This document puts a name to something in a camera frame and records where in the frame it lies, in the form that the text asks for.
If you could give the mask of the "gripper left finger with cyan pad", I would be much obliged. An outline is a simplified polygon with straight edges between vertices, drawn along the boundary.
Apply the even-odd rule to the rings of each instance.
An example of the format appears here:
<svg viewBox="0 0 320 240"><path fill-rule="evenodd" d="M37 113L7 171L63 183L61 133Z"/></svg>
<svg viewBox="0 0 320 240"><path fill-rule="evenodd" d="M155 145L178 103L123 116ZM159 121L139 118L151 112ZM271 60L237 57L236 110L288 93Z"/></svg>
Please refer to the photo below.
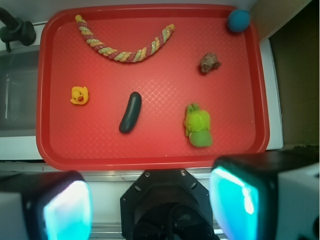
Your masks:
<svg viewBox="0 0 320 240"><path fill-rule="evenodd" d="M91 189L79 172L0 177L2 240L87 240L92 223Z"/></svg>

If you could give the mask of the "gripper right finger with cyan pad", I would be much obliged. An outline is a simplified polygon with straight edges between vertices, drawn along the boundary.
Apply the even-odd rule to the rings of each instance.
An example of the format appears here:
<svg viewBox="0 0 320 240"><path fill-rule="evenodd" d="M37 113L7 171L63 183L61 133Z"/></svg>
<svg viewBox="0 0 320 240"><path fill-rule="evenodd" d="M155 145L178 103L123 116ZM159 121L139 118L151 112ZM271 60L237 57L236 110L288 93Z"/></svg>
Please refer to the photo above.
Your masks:
<svg viewBox="0 0 320 240"><path fill-rule="evenodd" d="M317 240L319 176L316 153L221 156L209 177L214 218L230 240Z"/></svg>

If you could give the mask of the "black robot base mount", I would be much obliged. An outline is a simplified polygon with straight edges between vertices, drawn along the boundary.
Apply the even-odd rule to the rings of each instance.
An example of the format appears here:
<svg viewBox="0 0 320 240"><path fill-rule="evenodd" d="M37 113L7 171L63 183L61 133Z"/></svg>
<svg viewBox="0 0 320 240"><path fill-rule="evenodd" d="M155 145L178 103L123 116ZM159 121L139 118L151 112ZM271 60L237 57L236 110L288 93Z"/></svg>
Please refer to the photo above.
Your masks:
<svg viewBox="0 0 320 240"><path fill-rule="evenodd" d="M185 169L146 170L120 197L126 240L217 240L209 191Z"/></svg>

